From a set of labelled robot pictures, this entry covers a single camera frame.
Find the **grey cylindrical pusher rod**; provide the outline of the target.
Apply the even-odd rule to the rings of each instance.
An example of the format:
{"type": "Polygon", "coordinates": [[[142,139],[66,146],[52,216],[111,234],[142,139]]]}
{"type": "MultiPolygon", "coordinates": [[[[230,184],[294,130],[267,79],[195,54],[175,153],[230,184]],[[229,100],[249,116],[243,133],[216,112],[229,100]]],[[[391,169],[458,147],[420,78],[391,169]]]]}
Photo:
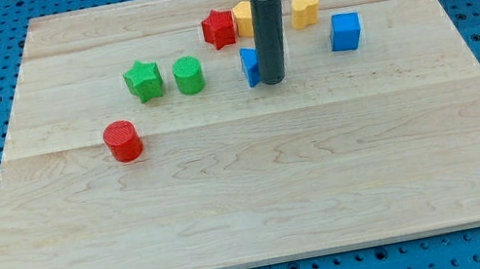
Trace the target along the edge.
{"type": "Polygon", "coordinates": [[[285,78],[282,0],[250,0],[254,41],[264,84],[278,84],[285,78]]]}

